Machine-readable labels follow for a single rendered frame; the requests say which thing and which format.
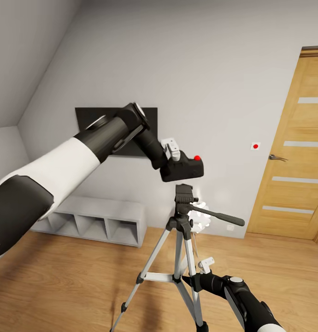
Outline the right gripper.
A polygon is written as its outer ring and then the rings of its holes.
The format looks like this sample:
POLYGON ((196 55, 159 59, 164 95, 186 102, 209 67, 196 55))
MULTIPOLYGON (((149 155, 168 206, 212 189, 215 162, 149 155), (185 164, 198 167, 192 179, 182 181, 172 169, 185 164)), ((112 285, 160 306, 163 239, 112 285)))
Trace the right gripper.
POLYGON ((197 273, 192 277, 182 276, 182 280, 184 280, 191 288, 194 288, 195 292, 200 292, 202 290, 206 290, 210 293, 215 294, 213 291, 212 283, 216 275, 212 273, 212 270, 208 274, 200 274, 197 273))

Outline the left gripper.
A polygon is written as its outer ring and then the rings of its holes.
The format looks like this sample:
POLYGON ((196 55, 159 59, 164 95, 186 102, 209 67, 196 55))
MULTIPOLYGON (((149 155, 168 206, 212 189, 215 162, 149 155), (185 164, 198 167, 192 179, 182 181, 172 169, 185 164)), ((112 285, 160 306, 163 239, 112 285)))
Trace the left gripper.
POLYGON ((164 153, 164 148, 161 146, 161 143, 154 136, 153 141, 150 145, 141 148, 141 150, 146 154, 146 156, 151 160, 152 167, 155 170, 162 168, 168 174, 172 174, 169 166, 168 159, 164 153))

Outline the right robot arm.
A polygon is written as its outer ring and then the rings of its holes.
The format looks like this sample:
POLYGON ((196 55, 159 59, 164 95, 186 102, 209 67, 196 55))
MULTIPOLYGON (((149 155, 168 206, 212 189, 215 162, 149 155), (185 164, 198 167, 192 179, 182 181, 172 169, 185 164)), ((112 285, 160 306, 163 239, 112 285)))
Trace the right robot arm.
POLYGON ((212 257, 200 261, 198 267, 203 269, 192 277, 182 276, 182 280, 197 293, 206 290, 227 300, 245 332, 286 332, 269 306, 250 292, 243 279, 214 275, 209 268, 214 263, 212 257))

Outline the camera tripod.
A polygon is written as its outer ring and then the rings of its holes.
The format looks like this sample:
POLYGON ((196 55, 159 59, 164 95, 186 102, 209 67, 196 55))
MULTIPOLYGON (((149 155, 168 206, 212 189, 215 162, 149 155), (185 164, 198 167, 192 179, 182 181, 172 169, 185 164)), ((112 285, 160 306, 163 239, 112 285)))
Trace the camera tripod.
POLYGON ((190 311, 196 325, 196 332, 209 332, 208 325, 206 321, 203 321, 201 306, 200 306, 200 297, 199 293, 194 291, 192 287, 193 300, 191 299, 184 283, 182 282, 182 276, 188 267, 189 276, 192 277, 196 275, 196 266, 194 265, 194 251, 192 249, 191 243, 191 228, 193 228, 193 219, 189 220, 190 211, 194 210, 197 212, 202 212, 208 215, 212 215, 218 219, 227 221, 229 223, 244 226, 245 221, 243 219, 226 215, 224 213, 215 213, 203 208, 195 207, 190 203, 198 202, 199 198, 193 198, 193 186, 188 184, 176 185, 176 207, 174 216, 169 218, 169 221, 166 225, 166 228, 157 242, 150 258, 148 259, 145 267, 142 272, 139 273, 136 279, 136 285, 132 290, 128 300, 124 302, 121 306, 121 314, 119 315, 117 321, 115 322, 113 328, 110 332, 113 332, 117 326, 121 316, 126 311, 131 299, 133 298, 137 288, 144 280, 150 281, 160 281, 160 282, 169 282, 174 283, 178 288, 183 300, 190 311), (176 256, 175 256, 175 270, 174 274, 170 273, 148 273, 151 264, 153 263, 157 253, 160 251, 163 243, 165 242, 168 234, 172 229, 177 230, 177 241, 176 241, 176 256), (182 248, 183 248, 183 239, 185 242, 186 256, 181 262, 182 258, 182 248))

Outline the digital camera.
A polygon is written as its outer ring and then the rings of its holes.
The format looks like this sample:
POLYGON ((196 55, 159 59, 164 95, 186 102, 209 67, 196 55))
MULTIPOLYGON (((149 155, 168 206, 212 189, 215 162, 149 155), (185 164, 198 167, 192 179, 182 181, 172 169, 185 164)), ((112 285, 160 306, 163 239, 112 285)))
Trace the digital camera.
POLYGON ((178 181, 183 179, 199 178, 204 176, 204 165, 200 156, 189 159, 186 154, 180 151, 180 160, 174 161, 172 156, 168 160, 168 166, 172 174, 168 174, 160 168, 160 175, 163 182, 178 181))

